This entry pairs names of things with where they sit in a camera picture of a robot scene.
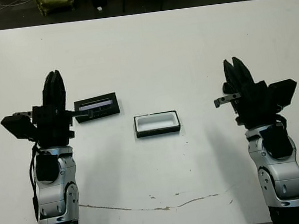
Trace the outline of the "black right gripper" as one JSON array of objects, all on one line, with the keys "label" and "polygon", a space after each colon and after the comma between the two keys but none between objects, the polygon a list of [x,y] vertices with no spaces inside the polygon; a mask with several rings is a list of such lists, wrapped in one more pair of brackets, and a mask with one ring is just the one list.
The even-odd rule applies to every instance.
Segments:
[{"label": "black right gripper", "polygon": [[238,114],[237,124],[245,126],[247,130],[278,121],[285,125],[284,117],[278,114],[282,109],[278,106],[279,82],[270,85],[266,85],[265,81],[255,83],[247,66],[237,57],[232,58],[232,63],[224,60],[223,65],[226,78],[223,87],[229,93],[214,100],[216,108],[230,103]]}]

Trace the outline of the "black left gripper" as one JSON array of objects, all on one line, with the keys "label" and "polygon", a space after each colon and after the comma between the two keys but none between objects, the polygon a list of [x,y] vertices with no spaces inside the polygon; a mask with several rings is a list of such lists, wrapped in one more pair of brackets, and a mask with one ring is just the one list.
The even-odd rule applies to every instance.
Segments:
[{"label": "black left gripper", "polygon": [[[51,93],[53,79],[55,101]],[[42,91],[43,106],[34,106],[29,112],[16,112],[16,137],[37,141],[40,145],[67,145],[74,132],[70,130],[74,117],[93,117],[93,110],[68,111],[66,108],[66,89],[58,70],[49,72]]]}]

